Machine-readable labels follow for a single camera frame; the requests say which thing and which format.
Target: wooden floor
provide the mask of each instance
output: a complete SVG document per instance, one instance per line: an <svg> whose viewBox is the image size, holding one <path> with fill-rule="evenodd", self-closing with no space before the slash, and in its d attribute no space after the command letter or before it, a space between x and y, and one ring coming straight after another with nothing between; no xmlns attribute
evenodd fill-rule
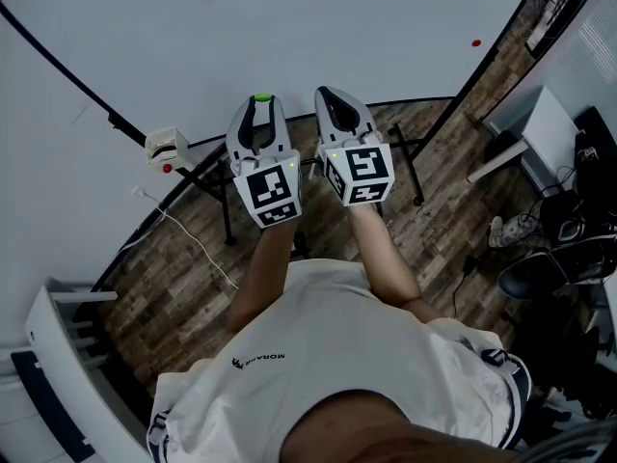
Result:
<svg viewBox="0 0 617 463"><path fill-rule="evenodd" d="M498 291L496 277L521 250L485 253L487 230L493 216L507 218L527 210L537 196L519 168L482 178L474 185L466 182L466 174L482 163L483 150L491 139L478 119L532 63L519 39L523 29L524 24L516 24L514 32L504 37L497 59L417 158L424 205L416 207L412 202L414 188L400 150L393 151L396 182L384 203L392 238L415 270L426 300L443 313L453 314L452 293L462 279L465 257L482 256L457 293L457 317L468 326L497 332L506 344L513 331L500 315L504 310L516 314L517 306ZM447 100L412 102L372 111L382 132L398 122L406 137L413 139L430 128L446 104ZM288 127L302 157L313 157L315 118L290 122ZM171 214L200 239L237 283L259 239L259 228L233 184L228 186L228 199L237 237L232 247L224 243L219 203L199 190L187 190ZM358 259L345 213L328 182L305 177L303 201L300 231L307 237L310 255ZM99 317L116 354L151 395L160 373L187 369L216 350L233 288L174 223L164 221L136 246L109 284L119 299L101 306Z"/></svg>

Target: person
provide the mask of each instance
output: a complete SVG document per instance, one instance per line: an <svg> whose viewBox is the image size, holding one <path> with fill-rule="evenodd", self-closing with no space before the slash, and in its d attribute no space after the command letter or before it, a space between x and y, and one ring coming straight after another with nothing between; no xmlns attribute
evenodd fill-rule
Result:
<svg viewBox="0 0 617 463"><path fill-rule="evenodd" d="M494 333L443 317L371 204L362 264L289 263L297 219L265 230L212 360L159 377L157 462L504 462L530 393Z"/></svg>

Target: white table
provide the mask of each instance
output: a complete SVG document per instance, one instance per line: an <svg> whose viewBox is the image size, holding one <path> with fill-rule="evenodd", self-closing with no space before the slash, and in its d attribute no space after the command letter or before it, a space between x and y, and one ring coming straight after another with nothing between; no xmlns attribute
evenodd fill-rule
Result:
<svg viewBox="0 0 617 463"><path fill-rule="evenodd" d="M555 182L568 175L569 170L563 167L574 167L578 128L549 88L542 88L531 111L522 115L508 130L520 135L521 139L469 174L469 182L477 181L527 150L533 150L538 155ZM573 181L574 177L569 177L563 188L572 188Z"/></svg>
<svg viewBox="0 0 617 463"><path fill-rule="evenodd" d="M107 463L151 463L146 428L96 368L96 359L76 349L61 314L63 304L76 306L116 296L115 292L49 293L43 286L26 320L26 334L56 396L96 453Z"/></svg>

